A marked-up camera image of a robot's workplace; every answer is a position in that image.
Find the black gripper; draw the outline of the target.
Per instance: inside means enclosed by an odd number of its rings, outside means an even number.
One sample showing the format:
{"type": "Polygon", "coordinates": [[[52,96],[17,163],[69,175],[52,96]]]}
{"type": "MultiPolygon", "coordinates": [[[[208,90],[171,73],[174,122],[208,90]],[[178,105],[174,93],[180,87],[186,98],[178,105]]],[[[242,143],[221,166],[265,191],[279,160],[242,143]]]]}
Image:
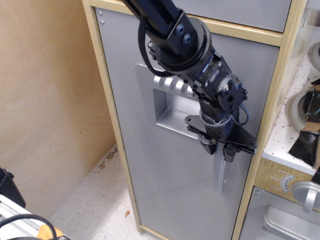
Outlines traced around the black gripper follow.
{"type": "Polygon", "coordinates": [[[258,140],[242,126],[234,123],[231,117],[223,122],[207,122],[204,115],[188,115],[184,121],[187,129],[197,133],[199,141],[205,151],[213,155],[217,149],[217,142],[223,143],[224,160],[231,163],[236,153],[244,151],[254,155],[257,152],[258,140]]]}

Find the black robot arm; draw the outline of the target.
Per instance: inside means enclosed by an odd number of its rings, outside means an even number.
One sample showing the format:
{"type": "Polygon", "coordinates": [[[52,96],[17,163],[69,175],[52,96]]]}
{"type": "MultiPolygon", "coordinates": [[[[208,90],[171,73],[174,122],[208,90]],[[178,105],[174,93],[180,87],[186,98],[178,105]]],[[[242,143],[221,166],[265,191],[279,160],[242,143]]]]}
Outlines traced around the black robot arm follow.
{"type": "Polygon", "coordinates": [[[255,154],[258,141],[239,119],[247,90],[214,49],[208,27],[170,0],[127,0],[125,5],[139,20],[138,46],[148,69],[157,77],[179,77],[198,97],[200,112],[185,123],[206,152],[214,154],[220,142],[227,162],[240,151],[255,154]]]}

